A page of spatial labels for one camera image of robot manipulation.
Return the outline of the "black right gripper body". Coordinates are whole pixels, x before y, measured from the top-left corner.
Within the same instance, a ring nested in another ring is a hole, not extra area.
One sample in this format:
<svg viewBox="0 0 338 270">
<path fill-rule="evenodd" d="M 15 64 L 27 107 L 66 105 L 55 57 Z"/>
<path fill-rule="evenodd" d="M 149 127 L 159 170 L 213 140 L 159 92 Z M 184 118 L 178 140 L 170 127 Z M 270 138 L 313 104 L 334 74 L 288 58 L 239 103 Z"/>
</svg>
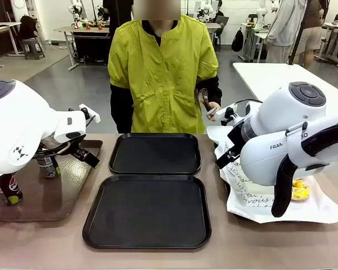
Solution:
<svg viewBox="0 0 338 270">
<path fill-rule="evenodd" d="M 231 151 L 240 151 L 244 146 L 244 139 L 241 134 L 242 125 L 242 123 L 238 123 L 228 133 L 228 138 L 233 143 L 233 146 L 230 148 Z"/>
</svg>

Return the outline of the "person's left hand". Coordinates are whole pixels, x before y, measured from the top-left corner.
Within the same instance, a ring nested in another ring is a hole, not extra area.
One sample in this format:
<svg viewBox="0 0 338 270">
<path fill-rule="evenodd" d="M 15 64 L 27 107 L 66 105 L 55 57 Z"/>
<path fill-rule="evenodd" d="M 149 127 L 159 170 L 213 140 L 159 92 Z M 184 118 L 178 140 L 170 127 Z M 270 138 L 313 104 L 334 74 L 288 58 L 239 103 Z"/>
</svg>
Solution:
<svg viewBox="0 0 338 270">
<path fill-rule="evenodd" d="M 216 112 L 221 110 L 221 106 L 216 102 L 209 102 L 208 105 L 208 111 L 206 113 L 206 117 L 208 120 L 215 122 L 216 121 Z"/>
</svg>

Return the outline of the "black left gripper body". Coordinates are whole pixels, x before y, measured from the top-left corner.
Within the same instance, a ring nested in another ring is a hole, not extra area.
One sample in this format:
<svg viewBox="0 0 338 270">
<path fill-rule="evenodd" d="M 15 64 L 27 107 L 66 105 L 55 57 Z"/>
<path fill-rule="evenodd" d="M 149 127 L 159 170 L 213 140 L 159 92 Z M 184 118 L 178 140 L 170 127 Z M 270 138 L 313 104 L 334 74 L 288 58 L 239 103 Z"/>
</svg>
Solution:
<svg viewBox="0 0 338 270">
<path fill-rule="evenodd" d="M 87 150 L 79 143 L 72 142 L 69 147 L 69 154 L 80 161 L 84 161 L 87 156 Z"/>
</svg>

